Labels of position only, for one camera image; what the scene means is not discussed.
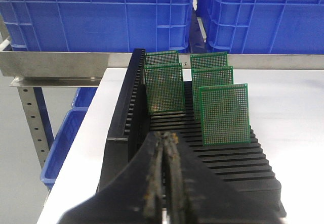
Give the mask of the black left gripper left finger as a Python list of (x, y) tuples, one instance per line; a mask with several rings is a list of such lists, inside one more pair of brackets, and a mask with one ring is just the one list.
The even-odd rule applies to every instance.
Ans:
[(59, 223), (161, 223), (163, 145), (150, 132), (127, 167), (104, 189), (68, 210)]

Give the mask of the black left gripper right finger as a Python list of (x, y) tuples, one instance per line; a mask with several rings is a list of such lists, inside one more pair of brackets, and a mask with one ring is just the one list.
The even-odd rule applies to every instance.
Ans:
[(164, 133), (172, 223), (279, 223), (276, 213), (212, 173), (177, 132)]

